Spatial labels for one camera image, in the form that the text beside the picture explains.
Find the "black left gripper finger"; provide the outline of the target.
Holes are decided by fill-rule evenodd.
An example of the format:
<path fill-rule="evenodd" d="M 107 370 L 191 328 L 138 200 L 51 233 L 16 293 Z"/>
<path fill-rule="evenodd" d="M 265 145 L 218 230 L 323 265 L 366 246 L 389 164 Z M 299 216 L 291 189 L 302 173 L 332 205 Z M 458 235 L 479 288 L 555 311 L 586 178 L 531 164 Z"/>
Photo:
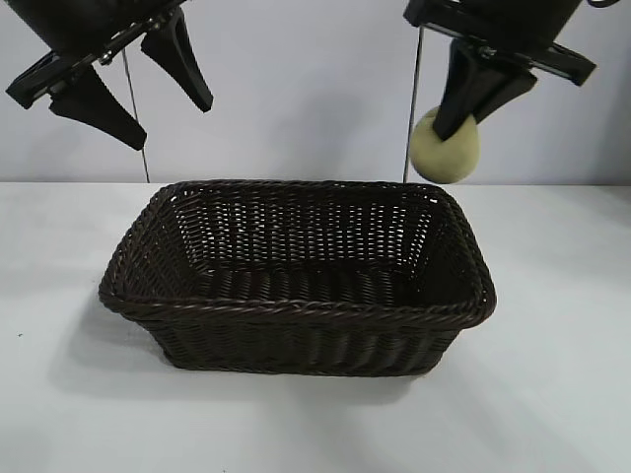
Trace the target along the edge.
<path fill-rule="evenodd" d="M 140 151 L 147 133 L 117 101 L 93 66 L 72 75 L 51 93 L 49 109 L 57 116 L 72 119 Z"/>
<path fill-rule="evenodd" d="M 202 112 L 214 97 L 199 69 L 183 11 L 165 12 L 141 41 L 141 51 L 169 74 Z"/>

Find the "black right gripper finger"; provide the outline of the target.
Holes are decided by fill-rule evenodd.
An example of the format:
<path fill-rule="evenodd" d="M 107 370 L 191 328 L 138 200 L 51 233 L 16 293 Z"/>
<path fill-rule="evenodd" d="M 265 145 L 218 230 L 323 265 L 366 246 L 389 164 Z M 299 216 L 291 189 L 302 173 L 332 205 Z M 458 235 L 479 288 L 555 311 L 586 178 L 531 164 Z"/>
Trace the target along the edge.
<path fill-rule="evenodd" d="M 480 121 L 480 110 L 488 93 L 485 86 L 488 65 L 473 44 L 462 38 L 452 41 L 448 77 L 433 124 L 441 140 L 455 135 L 469 117 L 475 123 Z"/>
<path fill-rule="evenodd" d="M 537 78 L 527 69 L 518 68 L 510 74 L 503 74 L 475 107 L 472 113 L 475 120 L 482 122 L 508 102 L 530 92 L 536 83 Z"/>

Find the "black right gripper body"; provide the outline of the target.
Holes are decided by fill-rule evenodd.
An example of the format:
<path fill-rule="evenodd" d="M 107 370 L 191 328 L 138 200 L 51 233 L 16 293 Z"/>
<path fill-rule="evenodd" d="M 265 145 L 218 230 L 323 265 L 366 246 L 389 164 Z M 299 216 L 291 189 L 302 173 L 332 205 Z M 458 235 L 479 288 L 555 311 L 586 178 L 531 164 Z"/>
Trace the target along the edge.
<path fill-rule="evenodd" d="M 596 65 L 556 42 L 578 1 L 410 1 L 404 19 L 583 85 Z"/>

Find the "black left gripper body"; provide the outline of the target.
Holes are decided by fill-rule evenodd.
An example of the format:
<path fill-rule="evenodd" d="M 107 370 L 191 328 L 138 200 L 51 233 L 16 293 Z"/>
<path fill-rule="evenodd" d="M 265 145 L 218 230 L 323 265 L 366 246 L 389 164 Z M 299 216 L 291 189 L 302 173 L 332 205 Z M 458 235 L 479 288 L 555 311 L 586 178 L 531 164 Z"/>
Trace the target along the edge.
<path fill-rule="evenodd" d="M 6 93 L 25 109 L 95 61 L 111 59 L 178 1 L 8 1 L 49 48 Z"/>

